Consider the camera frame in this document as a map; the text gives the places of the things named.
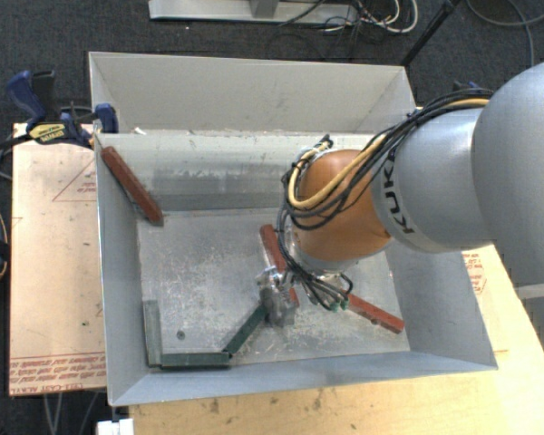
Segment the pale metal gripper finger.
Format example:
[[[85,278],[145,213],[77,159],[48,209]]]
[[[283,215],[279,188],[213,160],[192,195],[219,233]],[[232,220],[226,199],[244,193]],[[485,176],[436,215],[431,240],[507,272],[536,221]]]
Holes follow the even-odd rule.
[[[260,303],[262,304],[262,307],[265,312],[265,319],[267,321],[274,321],[275,320],[275,313],[276,313],[276,293],[271,288],[263,288],[259,290],[259,299]]]
[[[287,291],[277,293],[275,306],[275,325],[279,327],[292,326],[296,320],[296,303]]]

